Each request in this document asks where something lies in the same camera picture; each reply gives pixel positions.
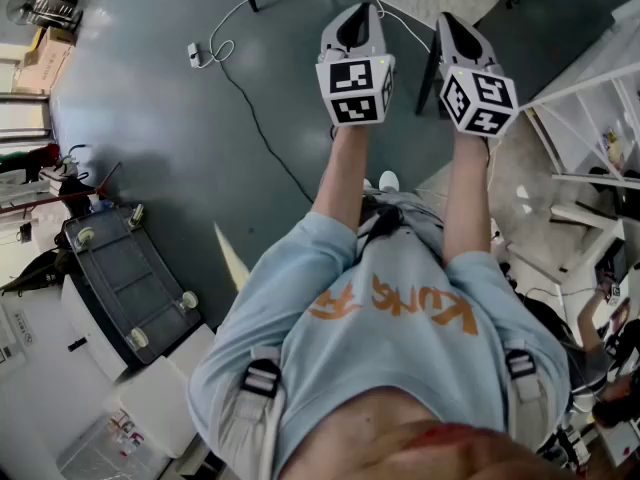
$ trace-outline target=backpack strap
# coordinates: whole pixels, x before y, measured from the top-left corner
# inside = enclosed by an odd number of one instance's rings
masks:
[[[253,361],[230,384],[218,429],[219,455],[242,480],[271,480],[278,424],[286,395],[280,350],[254,347]]]
[[[507,384],[509,435],[535,452],[553,434],[562,414],[557,417],[556,396],[549,376],[537,367],[524,341],[513,341],[505,349],[510,377]]]

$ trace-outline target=cardboard box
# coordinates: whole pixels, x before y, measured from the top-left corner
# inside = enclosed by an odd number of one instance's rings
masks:
[[[49,27],[37,48],[18,65],[12,92],[50,94],[74,50],[73,34]]]

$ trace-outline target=white cable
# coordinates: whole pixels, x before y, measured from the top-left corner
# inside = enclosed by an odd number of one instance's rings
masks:
[[[396,16],[395,14],[393,14],[392,12],[387,11],[384,7],[382,7],[382,3],[380,2],[380,0],[376,0],[376,2],[378,2],[378,5],[380,6],[380,10],[378,11],[378,16],[380,17],[380,19],[384,18],[387,14],[389,16],[391,16],[392,18],[397,19],[400,23],[402,23],[404,25],[404,28],[406,28],[409,33],[416,38],[416,40],[422,45],[424,46],[424,49],[427,50],[427,53],[431,53],[431,50],[429,50],[429,47],[424,44],[424,42],[422,41],[422,39],[420,39],[413,30],[411,30],[409,28],[409,26],[402,21],[402,18],[399,18],[398,16]]]
[[[233,53],[233,50],[236,49],[236,43],[232,40],[232,39],[227,39],[226,41],[224,41],[216,50],[215,53],[213,53],[213,38],[216,36],[216,33],[218,32],[218,30],[220,30],[220,27],[222,27],[222,25],[224,25],[224,23],[229,19],[229,17],[236,12],[238,9],[240,9],[240,7],[242,7],[244,4],[246,4],[249,0],[243,0],[242,2],[240,2],[238,5],[236,5],[233,9],[231,9],[227,15],[222,18],[222,21],[220,23],[218,23],[218,26],[215,28],[215,30],[211,33],[211,35],[209,36],[209,49],[206,50],[207,53],[209,53],[211,55],[211,58],[205,62],[204,64],[198,66],[198,69],[203,69],[206,68],[207,66],[211,65],[211,63],[213,62],[224,62],[225,60],[227,60],[231,54]],[[222,51],[222,49],[227,45],[230,44],[231,45],[231,49],[229,50],[229,52],[222,58],[219,57],[220,52]]]
[[[596,286],[595,288],[583,288],[582,290],[577,290],[577,291],[575,291],[575,292],[569,292],[569,293],[561,293],[560,295],[562,295],[563,297],[570,297],[571,295],[576,295],[576,294],[578,294],[578,293],[584,293],[584,292],[589,292],[589,291],[592,291],[592,292],[594,292],[594,293],[595,293],[595,292],[602,291],[602,290],[600,290],[600,289]],[[544,292],[544,293],[546,293],[547,295],[551,295],[551,296],[553,296],[553,297],[557,297],[557,296],[558,296],[558,294],[557,294],[557,293],[553,293],[553,292],[550,292],[550,291],[547,291],[547,290],[543,290],[542,288],[531,288],[527,293],[525,293],[525,294],[524,294],[524,297],[523,297],[523,299],[522,299],[522,300],[524,300],[524,299],[528,299],[528,298],[529,298],[529,294],[530,294],[531,292]]]
[[[447,199],[447,196],[445,196],[444,194],[438,194],[437,192],[432,192],[431,190],[426,188],[417,188],[416,190],[418,192],[426,192],[427,194],[431,194],[432,196],[439,197],[440,199],[444,199],[445,201]]]
[[[496,172],[496,152],[498,151],[498,148],[502,145],[502,139],[498,140],[498,144],[496,145],[495,148],[493,148],[490,152],[489,152],[489,156],[491,157],[491,175],[489,176],[489,183],[487,183],[487,192],[489,191],[489,189],[491,188],[491,182],[493,181],[493,175]]]

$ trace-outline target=orange text print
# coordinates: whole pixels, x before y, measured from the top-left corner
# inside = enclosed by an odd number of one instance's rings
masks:
[[[309,311],[313,316],[322,320],[338,320],[348,315],[352,311],[355,311],[356,309],[360,309],[362,307],[358,304],[349,305],[349,303],[353,299],[353,285],[349,283],[344,287],[342,295],[340,295],[338,299],[332,299],[331,290],[327,290],[322,295],[320,295],[320,297],[318,297],[318,300],[314,302],[314,306],[319,306],[321,308],[326,308],[329,306],[333,307],[333,312],[321,311],[317,308],[311,308]]]
[[[418,311],[441,311],[432,316],[431,319],[438,325],[448,325],[452,320],[462,319],[462,332],[471,336],[478,335],[478,326],[473,315],[473,308],[462,297],[453,293],[443,292],[435,288],[422,287],[417,290],[411,287],[409,303],[405,303],[398,288],[391,288],[387,283],[380,281],[377,275],[373,275],[373,296],[371,302],[376,309],[390,311],[394,317],[400,317],[406,313],[417,313]],[[353,285],[349,283],[345,286],[342,295],[338,299],[331,298],[331,291],[327,290],[314,302],[309,309],[311,314],[322,320],[339,320],[347,316],[352,311],[360,309],[359,304],[351,304],[355,296],[353,295]],[[333,311],[325,311],[318,308],[332,308]]]
[[[402,302],[397,288],[392,290],[388,284],[381,283],[375,274],[373,274],[373,291],[381,297],[380,299],[376,299],[375,295],[371,297],[373,305],[383,311],[390,309],[393,316],[400,316],[403,309],[406,309],[409,313],[415,313],[420,309],[416,302],[416,289],[413,287],[411,287],[411,302],[409,305]]]

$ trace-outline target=label sticker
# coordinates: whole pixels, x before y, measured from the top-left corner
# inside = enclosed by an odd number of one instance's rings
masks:
[[[24,314],[24,311],[16,311],[12,314],[14,321],[16,322],[16,327],[18,332],[20,333],[20,338],[22,339],[22,343],[25,347],[30,347],[36,341],[36,337],[31,330],[31,326],[29,326],[29,322],[27,321],[27,317]]]

